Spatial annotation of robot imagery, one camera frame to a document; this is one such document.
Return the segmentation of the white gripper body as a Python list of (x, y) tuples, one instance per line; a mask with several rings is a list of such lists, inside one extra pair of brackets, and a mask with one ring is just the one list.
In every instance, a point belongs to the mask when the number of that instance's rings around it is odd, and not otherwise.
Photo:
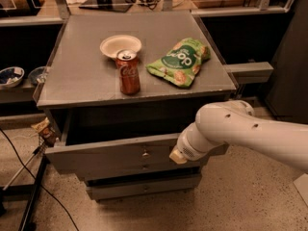
[(180, 134), (176, 146), (180, 155), (190, 161), (204, 157), (212, 149), (211, 142), (201, 134), (195, 123)]

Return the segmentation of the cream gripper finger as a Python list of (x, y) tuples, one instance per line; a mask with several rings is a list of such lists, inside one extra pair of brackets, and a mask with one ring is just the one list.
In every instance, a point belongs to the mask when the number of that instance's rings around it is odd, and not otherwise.
[(169, 158), (178, 165), (183, 165), (187, 162), (187, 159), (183, 156), (177, 146), (174, 146), (169, 154)]

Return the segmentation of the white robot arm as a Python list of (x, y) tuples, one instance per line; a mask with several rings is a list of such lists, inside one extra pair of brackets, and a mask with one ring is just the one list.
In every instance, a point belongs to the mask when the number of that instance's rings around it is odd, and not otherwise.
[(197, 161), (223, 144), (247, 147), (308, 171), (308, 126), (258, 118), (242, 100), (202, 106), (194, 122), (180, 134), (169, 158), (178, 165)]

